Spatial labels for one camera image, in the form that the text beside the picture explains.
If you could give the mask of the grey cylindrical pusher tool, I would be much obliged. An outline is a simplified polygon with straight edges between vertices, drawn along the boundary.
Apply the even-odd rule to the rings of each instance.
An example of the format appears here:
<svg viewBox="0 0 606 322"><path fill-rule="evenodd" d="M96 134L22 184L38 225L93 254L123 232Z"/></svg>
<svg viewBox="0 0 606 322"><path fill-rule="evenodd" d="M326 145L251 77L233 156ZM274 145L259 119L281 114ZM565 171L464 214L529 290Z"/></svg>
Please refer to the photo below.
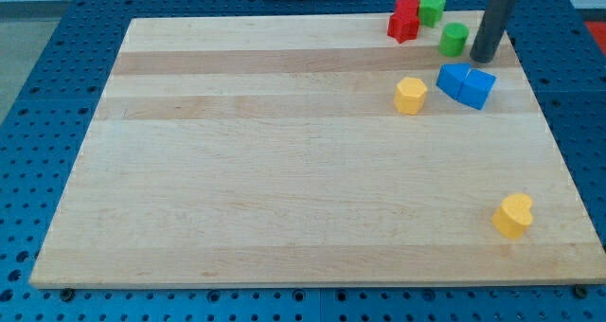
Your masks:
<svg viewBox="0 0 606 322"><path fill-rule="evenodd" d="M516 1L489 0L470 51L473 61L490 63L493 60Z"/></svg>

